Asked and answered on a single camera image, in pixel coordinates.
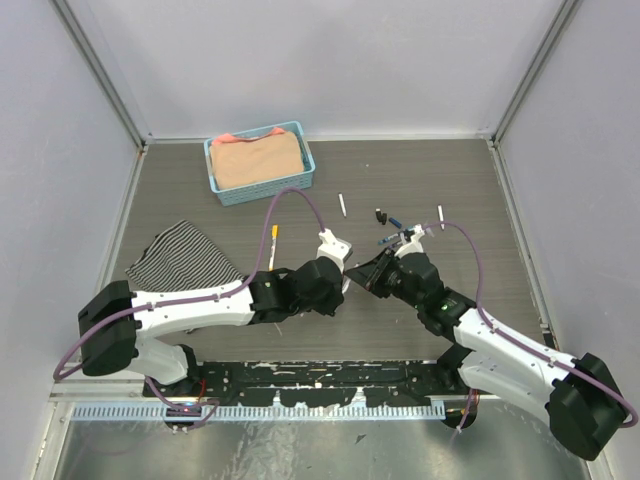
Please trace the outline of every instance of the metal frame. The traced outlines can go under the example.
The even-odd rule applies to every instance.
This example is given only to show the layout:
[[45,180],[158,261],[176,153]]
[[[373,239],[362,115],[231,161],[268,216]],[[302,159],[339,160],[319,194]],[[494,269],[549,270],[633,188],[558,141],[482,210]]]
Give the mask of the metal frame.
[[77,45],[78,50],[82,57],[91,70],[91,73],[94,75],[98,85],[102,89],[105,94],[107,100],[115,110],[118,118],[122,122],[123,127],[129,133],[131,140],[138,146],[138,148],[143,148],[145,145],[145,140],[143,133],[138,130],[133,121],[127,106],[124,101],[120,97],[120,94],[116,90],[111,78],[107,74],[106,69],[95,49],[93,48],[89,38],[87,37],[84,29],[78,22],[76,15],[73,10],[69,6],[67,0],[49,0],[54,10],[58,14],[60,21],[63,23],[69,35],[71,36],[74,43]]
[[529,287],[531,288],[531,298],[538,309],[538,314],[540,315],[540,326],[542,328],[542,332],[543,334],[545,332],[551,332],[551,316],[549,315],[549,308],[547,307],[542,284],[536,272],[533,256],[531,255],[531,249],[527,242],[525,228],[522,224],[520,212],[516,204],[513,184],[509,177],[507,164],[504,160],[501,149],[497,147],[493,141],[488,140],[487,145],[493,157],[496,174],[498,175],[498,182],[502,187],[504,202],[507,206],[507,214],[511,223],[511,229],[513,230],[513,234],[515,235],[516,242],[518,244],[520,259],[527,271],[527,279],[529,280]]
[[540,76],[542,69],[549,60],[549,57],[551,56],[554,48],[560,41],[560,37],[569,26],[571,19],[573,18],[581,4],[582,0],[563,0],[562,5],[558,9],[556,16],[551,22],[551,25],[549,26],[549,29],[547,30],[547,33],[542,40],[542,43],[533,56],[533,60],[529,64],[529,68],[527,69],[524,77],[518,85],[518,88],[516,89],[516,92],[511,98],[509,106],[507,107],[504,115],[498,123],[496,133],[492,137],[492,140],[495,144],[499,145],[504,138],[507,130],[509,129],[509,126],[511,125],[511,122],[513,122],[513,119],[518,113],[518,110],[520,110],[522,103],[527,98],[531,87]]
[[[76,15],[68,5],[67,0],[50,0],[54,6],[61,21],[69,31],[72,39],[77,44],[87,66],[94,74],[101,89],[107,99],[113,106],[115,112],[120,118],[123,126],[131,136],[132,140],[141,153],[137,163],[132,171],[131,178],[127,187],[127,193],[123,202],[123,206],[119,215],[119,220],[108,247],[108,255],[100,273],[98,281],[98,290],[102,288],[111,278],[117,252],[122,241],[124,228],[133,201],[135,189],[137,186],[140,171],[143,165],[144,156],[146,154],[146,132],[144,135],[136,127],[134,120],[127,110],[126,104],[118,94],[112,80],[104,68],[104,65],[98,57],[95,49],[91,45],[84,29],[78,22]],[[544,329],[550,328],[549,311],[544,300],[543,289],[537,276],[531,251],[526,240],[525,228],[522,225],[518,207],[515,201],[511,180],[504,156],[500,149],[500,142],[504,138],[509,126],[511,125],[515,115],[522,106],[529,91],[531,90],[536,79],[539,77],[544,65],[553,52],[554,47],[567,28],[571,18],[575,14],[582,0],[564,0],[560,6],[552,24],[538,48],[534,58],[532,59],[527,72],[521,80],[514,96],[509,103],[502,119],[500,120],[495,134],[491,139],[487,139],[487,135],[478,134],[475,136],[465,134],[443,134],[443,135],[381,135],[381,136],[316,136],[314,141],[322,140],[418,140],[418,139],[471,139],[482,138],[487,139],[488,147],[494,159],[496,172],[505,194],[505,203],[507,205],[509,217],[511,219],[512,228],[516,236],[516,240],[520,247],[522,261],[527,270],[527,276],[530,281],[532,297],[535,305],[540,313],[541,325]],[[204,141],[204,139],[162,139],[152,140],[150,142],[157,143],[194,143]],[[121,372],[116,375],[103,377],[96,380],[91,377],[84,377],[80,373],[64,383],[55,384],[50,397],[49,409],[51,410],[51,421],[43,438],[41,449],[36,464],[33,469],[34,480],[51,480],[55,475],[60,454],[64,445],[66,434],[69,428],[69,419],[75,411],[76,402],[142,402],[155,403],[157,400],[142,396],[143,378],[141,375],[129,372]],[[446,400],[447,404],[464,402],[465,397],[460,396],[444,396],[432,397],[432,400]],[[596,462],[588,464],[589,472],[594,480],[612,480],[613,475],[608,466],[606,456],[600,455]]]

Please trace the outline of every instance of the blue basket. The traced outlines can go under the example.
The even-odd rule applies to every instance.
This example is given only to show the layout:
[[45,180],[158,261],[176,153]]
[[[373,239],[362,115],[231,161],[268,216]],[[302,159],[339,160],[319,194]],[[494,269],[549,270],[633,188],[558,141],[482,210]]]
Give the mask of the blue basket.
[[309,145],[307,145],[307,142],[303,138],[304,132],[302,131],[300,123],[278,123],[276,125],[269,125],[268,127],[255,128],[253,130],[234,133],[233,135],[242,138],[261,137],[273,130],[274,127],[283,128],[284,130],[293,132],[296,135],[298,143],[300,144],[300,152],[302,152],[304,172],[275,178],[273,180],[267,180],[265,182],[252,183],[251,185],[245,185],[243,187],[220,190],[216,184],[215,178],[213,177],[213,171],[211,170],[211,155],[209,153],[209,147],[214,139],[209,138],[204,142],[204,155],[205,161],[207,162],[207,172],[209,172],[211,191],[218,196],[218,199],[224,207],[235,205],[237,203],[250,202],[251,200],[258,200],[259,198],[273,197],[284,187],[309,188],[313,185],[313,172],[316,170],[316,164],[313,162],[313,156],[309,150]]

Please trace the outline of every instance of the peach towel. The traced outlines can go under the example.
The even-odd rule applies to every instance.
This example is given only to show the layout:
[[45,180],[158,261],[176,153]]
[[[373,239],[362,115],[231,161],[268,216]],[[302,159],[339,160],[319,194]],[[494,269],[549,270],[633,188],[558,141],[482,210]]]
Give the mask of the peach towel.
[[274,129],[257,139],[225,134],[212,142],[209,153],[221,190],[304,172],[298,139],[285,130]]

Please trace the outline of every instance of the black bracket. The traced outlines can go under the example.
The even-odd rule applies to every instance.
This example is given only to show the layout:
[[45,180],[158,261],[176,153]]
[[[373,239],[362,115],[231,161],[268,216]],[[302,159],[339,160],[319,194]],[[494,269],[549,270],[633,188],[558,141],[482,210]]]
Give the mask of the black bracket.
[[[206,386],[205,397],[215,397],[222,406],[242,404],[266,407],[279,394],[280,403],[294,407],[298,402],[309,408],[341,406],[351,403],[358,387],[367,407],[428,406],[432,395],[465,395],[468,388],[455,382],[441,382],[435,363],[395,362],[205,362],[200,366]],[[191,391],[165,386],[166,396],[194,397]],[[153,392],[145,385],[144,396]]]

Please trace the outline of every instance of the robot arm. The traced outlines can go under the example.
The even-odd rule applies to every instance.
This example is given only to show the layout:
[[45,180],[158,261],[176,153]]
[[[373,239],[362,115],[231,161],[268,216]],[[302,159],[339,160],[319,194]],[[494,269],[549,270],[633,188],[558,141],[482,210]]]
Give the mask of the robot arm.
[[438,360],[445,383],[462,382],[498,395],[548,424],[569,451],[595,459],[628,412],[556,362],[620,393],[604,362],[590,354],[577,359],[541,345],[445,287],[419,242],[423,233],[420,225],[406,230],[397,251],[388,248],[345,275],[377,297],[403,300],[427,330],[453,343]]
[[[167,345],[156,337],[215,325],[281,322],[310,310],[333,315],[344,301],[342,272],[352,250],[328,229],[319,237],[315,260],[296,271],[257,272],[246,288],[231,297],[223,294],[240,287],[241,281],[164,293],[131,292],[126,281],[112,282],[78,315],[80,334],[114,312],[137,311],[101,329],[82,345],[83,373],[101,376],[126,369],[162,385],[182,382],[187,390],[198,379],[193,350]],[[211,300],[202,301],[203,297]]]

